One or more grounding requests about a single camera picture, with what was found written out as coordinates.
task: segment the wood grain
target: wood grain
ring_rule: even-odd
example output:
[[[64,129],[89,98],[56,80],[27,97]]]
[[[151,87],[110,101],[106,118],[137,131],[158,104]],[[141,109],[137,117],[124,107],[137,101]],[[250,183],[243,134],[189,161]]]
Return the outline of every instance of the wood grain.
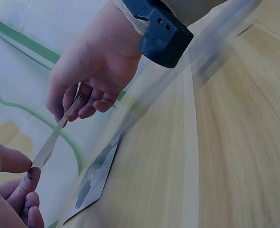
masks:
[[[89,162],[124,126],[103,196],[63,227],[280,228],[280,0],[200,52],[224,6],[176,69],[129,89]]]

